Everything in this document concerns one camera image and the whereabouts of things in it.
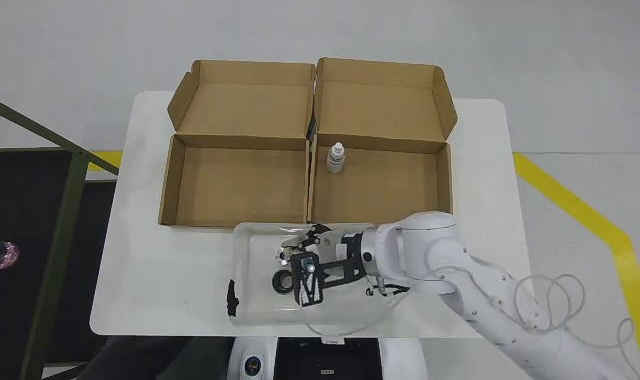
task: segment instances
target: floor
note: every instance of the floor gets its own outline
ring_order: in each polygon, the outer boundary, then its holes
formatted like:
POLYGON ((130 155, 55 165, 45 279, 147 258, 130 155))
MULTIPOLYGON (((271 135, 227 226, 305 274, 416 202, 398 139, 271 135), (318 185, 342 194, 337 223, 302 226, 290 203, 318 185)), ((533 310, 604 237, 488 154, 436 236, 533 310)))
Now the floor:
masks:
MULTIPOLYGON (((513 150, 640 255, 639 15, 637 0, 0 0, 0 101, 120 149, 135 95, 174 89, 194 59, 435 63, 454 96, 502 101, 513 150)), ((0 146, 36 145, 1 125, 0 146)), ((612 343, 626 312, 607 246, 518 185, 533 272, 578 275, 589 297, 572 327, 612 343)), ((435 379, 526 378, 483 340, 424 345, 435 379)))

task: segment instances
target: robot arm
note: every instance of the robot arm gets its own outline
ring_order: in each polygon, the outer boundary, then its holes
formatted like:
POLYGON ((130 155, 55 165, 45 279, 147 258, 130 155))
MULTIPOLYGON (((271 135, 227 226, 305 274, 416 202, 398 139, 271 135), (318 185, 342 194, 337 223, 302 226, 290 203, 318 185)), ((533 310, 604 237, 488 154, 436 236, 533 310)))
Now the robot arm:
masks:
POLYGON ((451 215, 418 213, 368 229, 362 235, 361 253, 367 274, 378 284, 401 282, 417 292, 440 294, 447 306, 533 379, 632 379, 564 328, 544 331, 549 327, 546 311, 524 288, 516 294, 518 282, 509 273, 467 252, 451 215))

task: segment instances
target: yellow floor line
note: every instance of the yellow floor line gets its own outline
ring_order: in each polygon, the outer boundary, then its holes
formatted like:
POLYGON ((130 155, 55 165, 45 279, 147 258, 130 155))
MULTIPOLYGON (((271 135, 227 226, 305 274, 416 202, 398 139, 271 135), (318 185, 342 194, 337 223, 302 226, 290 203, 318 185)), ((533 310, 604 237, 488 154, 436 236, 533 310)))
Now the yellow floor line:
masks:
MULTIPOLYGON (((120 167, 120 162, 122 162, 122 151, 92 151, 92 153, 116 167, 120 167)), ((103 169, 93 163, 89 163, 89 170, 92 172, 98 172, 103 169)))
POLYGON ((640 346, 640 269, 631 238, 524 155, 514 153, 513 161, 520 177, 609 245, 640 346))

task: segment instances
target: bottle cap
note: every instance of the bottle cap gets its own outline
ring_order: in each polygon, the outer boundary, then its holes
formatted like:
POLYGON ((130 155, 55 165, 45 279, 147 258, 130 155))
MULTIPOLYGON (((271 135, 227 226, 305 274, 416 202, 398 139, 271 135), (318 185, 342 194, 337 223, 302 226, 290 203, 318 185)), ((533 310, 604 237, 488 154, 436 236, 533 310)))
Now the bottle cap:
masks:
POLYGON ((344 147, 342 146, 342 143, 335 143, 335 145, 331 147, 331 152, 333 152, 334 155, 342 155, 344 153, 344 147))

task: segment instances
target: open cardboard box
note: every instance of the open cardboard box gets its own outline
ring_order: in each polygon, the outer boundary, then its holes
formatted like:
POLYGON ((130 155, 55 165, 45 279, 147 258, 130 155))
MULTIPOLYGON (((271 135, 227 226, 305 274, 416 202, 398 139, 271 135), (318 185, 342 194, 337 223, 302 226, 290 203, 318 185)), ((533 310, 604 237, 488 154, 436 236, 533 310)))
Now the open cardboard box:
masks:
POLYGON ((451 156, 456 124, 441 68, 322 58, 314 114, 309 220, 391 223, 412 213, 452 213, 451 156), (342 170, 329 148, 346 148, 342 170))
POLYGON ((195 61, 168 107, 159 223, 307 221, 315 67, 195 61))

